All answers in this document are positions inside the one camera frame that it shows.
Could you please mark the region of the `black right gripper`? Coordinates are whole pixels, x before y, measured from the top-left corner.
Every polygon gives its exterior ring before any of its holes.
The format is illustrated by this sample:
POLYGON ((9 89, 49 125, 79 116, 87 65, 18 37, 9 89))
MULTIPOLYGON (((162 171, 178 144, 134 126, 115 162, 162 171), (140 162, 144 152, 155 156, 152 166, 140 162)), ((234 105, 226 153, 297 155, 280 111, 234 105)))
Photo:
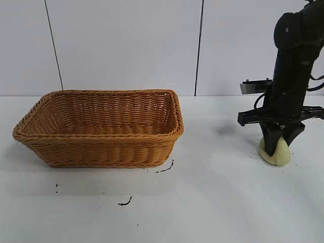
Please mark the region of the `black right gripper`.
POLYGON ((323 108, 320 106, 304 106, 304 96, 296 96, 291 90, 276 95, 272 90, 273 80, 246 80, 240 84, 241 93, 257 94, 253 109, 238 114, 237 122, 241 126, 261 123, 264 139, 264 150, 273 156, 278 141, 283 135, 287 146, 305 130, 305 125, 299 123, 310 118, 323 119, 323 108))

